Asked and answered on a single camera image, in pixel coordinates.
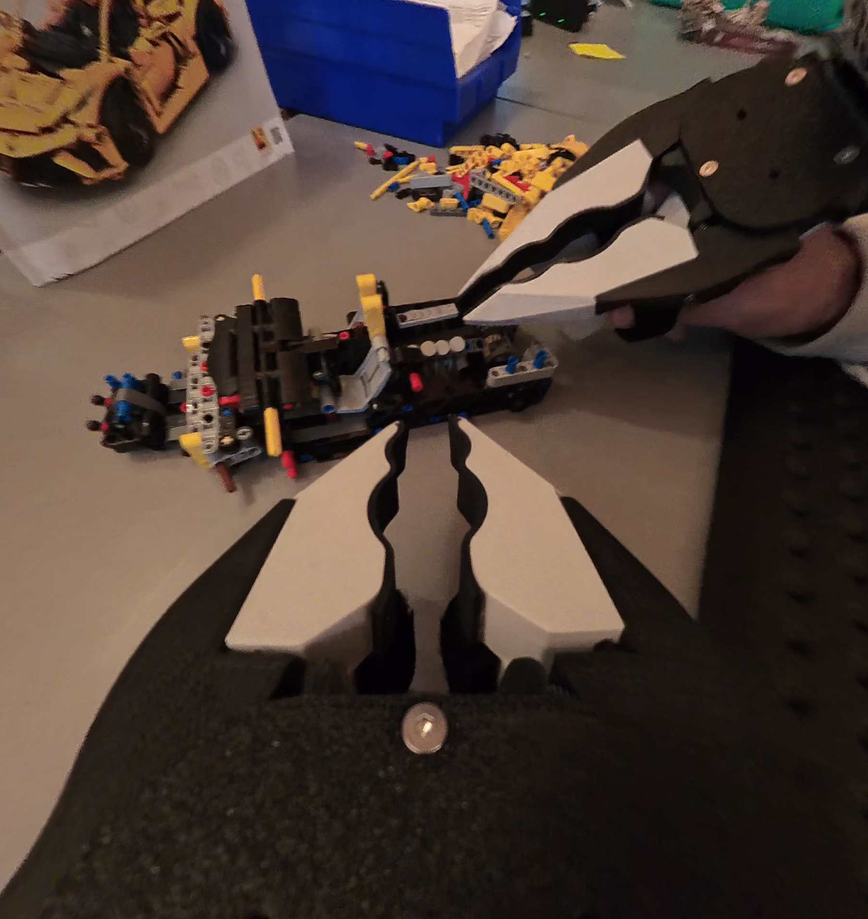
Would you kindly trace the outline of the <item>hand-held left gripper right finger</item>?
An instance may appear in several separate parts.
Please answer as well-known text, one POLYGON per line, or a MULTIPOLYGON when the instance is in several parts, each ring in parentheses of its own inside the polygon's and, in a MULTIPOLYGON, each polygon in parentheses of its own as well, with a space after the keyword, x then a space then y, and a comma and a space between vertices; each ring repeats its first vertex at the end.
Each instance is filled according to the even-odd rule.
POLYGON ((561 653, 618 640, 622 615, 555 487, 468 419, 449 429, 468 525, 440 624, 450 692, 492 693, 517 660, 549 673, 561 653))

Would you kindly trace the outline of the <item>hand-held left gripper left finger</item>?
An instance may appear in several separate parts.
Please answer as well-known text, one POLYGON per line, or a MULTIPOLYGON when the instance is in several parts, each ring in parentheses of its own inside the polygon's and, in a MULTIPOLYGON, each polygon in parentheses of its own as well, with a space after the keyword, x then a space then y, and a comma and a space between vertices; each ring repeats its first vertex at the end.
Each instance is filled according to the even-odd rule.
POLYGON ((414 617, 385 530, 400 509, 409 431, 398 421, 294 499, 225 638, 229 650, 329 661, 364 693, 406 693, 414 617))

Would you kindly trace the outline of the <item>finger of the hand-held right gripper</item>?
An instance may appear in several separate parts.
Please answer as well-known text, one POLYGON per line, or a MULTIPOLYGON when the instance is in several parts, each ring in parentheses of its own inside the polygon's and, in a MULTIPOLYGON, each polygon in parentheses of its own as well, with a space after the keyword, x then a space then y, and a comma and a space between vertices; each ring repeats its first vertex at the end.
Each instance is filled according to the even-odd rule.
POLYGON ((500 244, 462 289, 464 320, 477 326, 589 327, 602 294, 690 262, 699 249, 688 228, 639 219, 587 258, 555 259, 528 280, 535 247, 500 244))
POLYGON ((562 263, 563 250, 591 235, 597 242, 609 240, 643 211, 644 194, 654 155, 640 142, 633 142, 603 161, 564 182, 523 219, 477 269, 458 295, 464 318, 533 318, 548 311, 538 300, 565 309, 566 294, 548 293, 561 269, 578 264, 562 263))

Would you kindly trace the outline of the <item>pile of toy building pieces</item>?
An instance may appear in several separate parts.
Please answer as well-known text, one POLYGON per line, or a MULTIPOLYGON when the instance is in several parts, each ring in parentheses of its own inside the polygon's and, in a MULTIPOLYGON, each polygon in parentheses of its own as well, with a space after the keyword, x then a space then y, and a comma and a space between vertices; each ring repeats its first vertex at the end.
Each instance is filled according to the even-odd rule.
POLYGON ((353 145, 385 175, 372 201, 390 197, 413 213, 461 219, 499 242, 516 231, 590 150, 573 134, 553 144, 485 134, 477 144, 454 145, 440 156, 416 155, 394 144, 353 145))

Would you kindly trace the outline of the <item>black toy car chassis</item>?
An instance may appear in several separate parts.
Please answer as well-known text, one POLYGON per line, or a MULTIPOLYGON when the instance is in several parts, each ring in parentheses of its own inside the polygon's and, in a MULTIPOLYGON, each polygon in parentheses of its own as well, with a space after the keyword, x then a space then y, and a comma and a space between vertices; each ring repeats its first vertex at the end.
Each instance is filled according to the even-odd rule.
POLYGON ((107 375, 86 430, 118 454, 177 450, 233 493, 233 473, 255 460, 296 479, 303 464, 342 459, 391 424, 521 412, 550 390, 554 352, 517 326, 470 325, 451 300, 391 305, 374 275, 356 282, 359 308, 323 332, 253 276, 249 303, 203 315, 184 338, 183 370, 107 375))

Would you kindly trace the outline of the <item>grey desk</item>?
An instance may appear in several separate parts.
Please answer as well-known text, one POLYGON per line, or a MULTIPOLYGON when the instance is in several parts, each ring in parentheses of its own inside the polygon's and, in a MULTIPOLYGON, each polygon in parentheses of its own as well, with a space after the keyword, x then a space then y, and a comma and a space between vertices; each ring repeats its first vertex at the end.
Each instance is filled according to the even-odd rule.
MULTIPOLYGON (((251 276, 340 327, 357 274, 395 302, 452 296, 488 255, 454 218, 369 199, 354 148, 386 136, 303 114, 295 154, 81 276, 36 289, 0 258, 0 892, 47 821, 83 738, 168 606, 277 501, 268 462, 227 494, 193 462, 112 454, 84 429, 107 373, 170 372, 198 316, 251 276)), ((729 341, 537 336, 560 367, 546 400, 481 421, 575 497, 691 614, 699 604, 729 341)))

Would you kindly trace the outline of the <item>person's right hand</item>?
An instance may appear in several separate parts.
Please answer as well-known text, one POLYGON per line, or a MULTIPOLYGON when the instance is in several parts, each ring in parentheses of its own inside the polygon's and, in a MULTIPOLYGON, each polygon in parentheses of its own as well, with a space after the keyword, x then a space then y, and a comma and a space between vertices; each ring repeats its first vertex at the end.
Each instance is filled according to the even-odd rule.
POLYGON ((761 342, 797 342, 833 328, 851 307, 861 282, 857 247, 848 235, 822 227, 796 255, 750 276, 706 303, 685 306, 670 340, 692 329, 714 329, 761 342))

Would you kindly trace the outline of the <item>black device green lights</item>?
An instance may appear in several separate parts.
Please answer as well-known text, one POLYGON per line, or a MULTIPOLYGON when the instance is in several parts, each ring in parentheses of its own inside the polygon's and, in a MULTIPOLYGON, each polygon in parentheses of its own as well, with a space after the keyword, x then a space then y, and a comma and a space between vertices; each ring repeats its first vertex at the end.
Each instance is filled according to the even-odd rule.
POLYGON ((534 23, 541 22, 570 33, 581 32, 599 6, 599 1, 529 1, 534 23))

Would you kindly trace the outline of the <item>white printed leaflet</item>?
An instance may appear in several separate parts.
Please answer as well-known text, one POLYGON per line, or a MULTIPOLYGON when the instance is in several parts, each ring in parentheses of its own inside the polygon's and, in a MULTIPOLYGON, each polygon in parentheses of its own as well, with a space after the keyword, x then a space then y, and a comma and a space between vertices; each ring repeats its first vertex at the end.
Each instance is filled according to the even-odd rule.
POLYGON ((519 21, 502 1, 417 1, 448 15, 458 78, 488 59, 511 36, 519 21))

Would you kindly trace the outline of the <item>blue plastic bin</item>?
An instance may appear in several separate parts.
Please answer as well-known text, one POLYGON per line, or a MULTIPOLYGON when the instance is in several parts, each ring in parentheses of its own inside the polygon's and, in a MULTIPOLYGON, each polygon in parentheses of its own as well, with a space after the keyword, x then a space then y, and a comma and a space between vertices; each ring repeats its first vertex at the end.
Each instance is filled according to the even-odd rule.
MULTIPOLYGON (((506 2, 521 15, 520 2, 506 2)), ((447 13, 417 2, 246 2, 281 109, 444 146, 515 73, 511 36, 458 78, 447 13)))

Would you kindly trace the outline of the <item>instruction booklet yellow car cover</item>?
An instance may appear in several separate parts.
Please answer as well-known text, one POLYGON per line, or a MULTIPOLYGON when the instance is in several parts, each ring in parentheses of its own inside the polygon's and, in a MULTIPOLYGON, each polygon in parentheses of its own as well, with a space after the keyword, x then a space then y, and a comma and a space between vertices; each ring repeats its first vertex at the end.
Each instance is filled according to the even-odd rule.
POLYGON ((33 285, 292 151, 244 2, 0 2, 0 251, 33 285))

